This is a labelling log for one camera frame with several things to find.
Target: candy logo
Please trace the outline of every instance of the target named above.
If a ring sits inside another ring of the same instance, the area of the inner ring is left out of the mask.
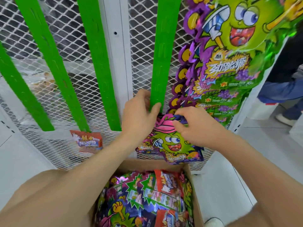
[[[223,54],[221,52],[218,52],[217,54],[214,54],[214,60],[215,61],[221,61],[223,59]]]

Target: person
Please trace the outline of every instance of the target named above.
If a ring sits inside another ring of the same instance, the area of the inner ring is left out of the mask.
[[[303,46],[303,22],[297,27],[297,34],[290,38],[277,62],[273,66],[266,82],[258,95],[260,101],[265,103],[283,103],[286,100],[303,97],[303,77],[297,75],[299,65],[303,64],[301,48]],[[303,98],[293,107],[282,114],[276,115],[276,119],[289,126],[294,126],[303,111]]]
[[[161,104],[154,105],[149,113],[149,97],[149,91],[140,90],[125,104],[122,132],[102,151],[70,171],[45,171],[21,185],[0,212],[0,226],[92,226],[92,207],[104,185],[155,125]],[[188,127],[174,121],[177,131],[192,144],[225,156],[258,201],[247,215],[228,227],[302,226],[303,185],[204,109],[181,108],[176,114],[188,121]]]

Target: shoe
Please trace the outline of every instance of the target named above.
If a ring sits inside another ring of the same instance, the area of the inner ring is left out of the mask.
[[[297,120],[288,119],[288,118],[284,117],[282,114],[276,115],[276,119],[289,126],[294,126],[294,124],[297,122]]]
[[[224,227],[223,222],[216,217],[210,218],[204,225],[205,227]]]

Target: green plastic strip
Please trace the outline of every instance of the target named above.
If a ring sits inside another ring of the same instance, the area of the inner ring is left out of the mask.
[[[121,131],[98,0],[77,0],[108,124]]]
[[[158,0],[150,108],[164,105],[181,0]]]
[[[46,112],[33,95],[0,42],[0,72],[43,131],[54,131]]]
[[[54,38],[37,0],[15,0],[44,59],[53,74],[62,96],[81,131],[90,132],[76,93],[65,70]]]

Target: cardboard box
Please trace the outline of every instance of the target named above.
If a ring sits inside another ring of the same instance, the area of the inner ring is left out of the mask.
[[[184,169],[187,177],[191,182],[192,187],[192,202],[195,227],[204,227],[200,207],[198,204],[197,195],[195,192],[194,184],[192,183],[190,168],[188,164],[170,165],[164,160],[139,160],[139,159],[126,159],[117,169],[117,173],[127,173],[129,171],[146,171],[155,169],[165,169],[169,171],[180,172]]]

